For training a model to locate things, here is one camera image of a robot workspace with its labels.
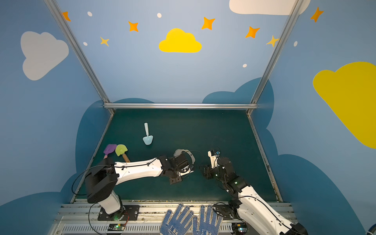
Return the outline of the grey perforated metal ring plate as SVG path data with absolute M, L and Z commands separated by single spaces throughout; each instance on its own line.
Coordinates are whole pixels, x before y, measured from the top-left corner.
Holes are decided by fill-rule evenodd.
M 187 149 L 177 149 L 173 155 L 173 163 L 181 177 L 194 172 L 195 157 Z

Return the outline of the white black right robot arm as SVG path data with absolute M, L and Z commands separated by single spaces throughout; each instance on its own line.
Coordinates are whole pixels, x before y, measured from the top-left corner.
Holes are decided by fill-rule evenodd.
M 211 165 L 204 167 L 204 176 L 222 183 L 233 200 L 230 207 L 236 215 L 260 235 L 307 235 L 300 223 L 293 224 L 274 210 L 246 181 L 234 171 L 229 158 L 210 157 Z

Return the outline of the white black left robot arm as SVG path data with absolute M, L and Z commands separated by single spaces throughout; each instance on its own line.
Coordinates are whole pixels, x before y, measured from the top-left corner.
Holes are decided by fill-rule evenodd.
M 158 156 L 140 162 L 115 162 L 103 159 L 99 165 L 85 173 L 88 203 L 101 206 L 99 221 L 137 220 L 139 208 L 123 205 L 114 191 L 115 186 L 146 177 L 165 176 L 170 184 L 182 181 L 182 177 L 194 172 L 195 157 L 189 150 L 178 149 L 173 157 Z

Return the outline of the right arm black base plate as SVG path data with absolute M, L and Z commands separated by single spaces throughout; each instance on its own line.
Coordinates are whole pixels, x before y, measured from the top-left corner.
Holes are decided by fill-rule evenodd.
M 212 208 L 214 212 L 221 215 L 224 220 L 234 220 L 238 218 L 235 209 L 223 202 L 213 204 Z

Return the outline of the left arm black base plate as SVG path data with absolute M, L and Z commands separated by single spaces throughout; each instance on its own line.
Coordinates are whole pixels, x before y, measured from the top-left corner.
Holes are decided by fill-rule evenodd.
M 136 221 L 139 210 L 139 205 L 123 205 L 119 211 L 107 214 L 105 209 L 101 208 L 98 221 Z

